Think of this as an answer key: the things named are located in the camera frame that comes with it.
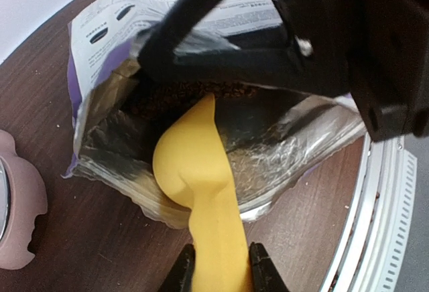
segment pink silicone lid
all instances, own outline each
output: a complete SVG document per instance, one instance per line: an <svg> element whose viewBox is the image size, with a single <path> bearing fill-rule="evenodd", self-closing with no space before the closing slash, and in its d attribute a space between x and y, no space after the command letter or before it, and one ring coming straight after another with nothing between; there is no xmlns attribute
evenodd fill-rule
<svg viewBox="0 0 429 292"><path fill-rule="evenodd" d="M27 247L32 240L34 220L48 211L46 189L37 169L17 156L15 141L0 131L0 160L7 174L10 206L5 232L0 238L0 268L16 270L35 255Z"/></svg>

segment dark wood surface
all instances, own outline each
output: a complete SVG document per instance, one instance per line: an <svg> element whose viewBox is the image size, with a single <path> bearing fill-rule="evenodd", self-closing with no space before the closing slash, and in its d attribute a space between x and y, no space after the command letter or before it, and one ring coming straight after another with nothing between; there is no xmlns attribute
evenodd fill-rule
<svg viewBox="0 0 429 292"><path fill-rule="evenodd" d="M46 226L34 236L35 260L19 271L0 270L0 291L156 291L190 241L187 230L147 219L100 182L60 177L72 153L66 26L91 1L69 4L0 66L0 129L39 169L49 201L48 215L38 219ZM361 146L357 141L332 156L268 216L246 225L249 242L264 243L292 292L317 291L323 280L347 216Z"/></svg>

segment yellow spoon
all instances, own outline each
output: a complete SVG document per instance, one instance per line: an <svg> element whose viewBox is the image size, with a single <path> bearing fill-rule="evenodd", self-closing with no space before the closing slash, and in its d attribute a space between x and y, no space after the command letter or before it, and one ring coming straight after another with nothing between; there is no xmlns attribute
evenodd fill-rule
<svg viewBox="0 0 429 292"><path fill-rule="evenodd" d="M247 242L233 173L215 125L212 94L163 134L153 166L162 191L192 210L192 292L250 292Z"/></svg>

